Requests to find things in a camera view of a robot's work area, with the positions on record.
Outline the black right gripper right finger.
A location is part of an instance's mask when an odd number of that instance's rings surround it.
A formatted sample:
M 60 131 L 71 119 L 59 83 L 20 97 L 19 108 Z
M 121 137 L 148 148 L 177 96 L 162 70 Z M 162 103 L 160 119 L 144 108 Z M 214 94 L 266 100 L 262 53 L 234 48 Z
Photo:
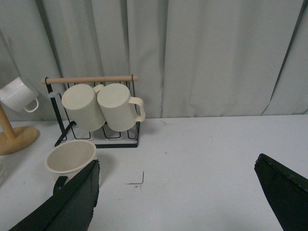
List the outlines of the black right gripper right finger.
M 263 193 L 284 231 L 308 229 L 308 179 L 260 154 L 254 170 Z

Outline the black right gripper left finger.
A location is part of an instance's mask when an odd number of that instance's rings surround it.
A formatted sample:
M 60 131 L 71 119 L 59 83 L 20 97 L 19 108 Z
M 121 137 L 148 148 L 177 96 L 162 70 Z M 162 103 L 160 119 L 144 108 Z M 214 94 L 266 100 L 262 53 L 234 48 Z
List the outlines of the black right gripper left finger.
M 100 164 L 93 160 L 71 180 L 59 176 L 53 195 L 12 231 L 86 231 L 99 195 Z

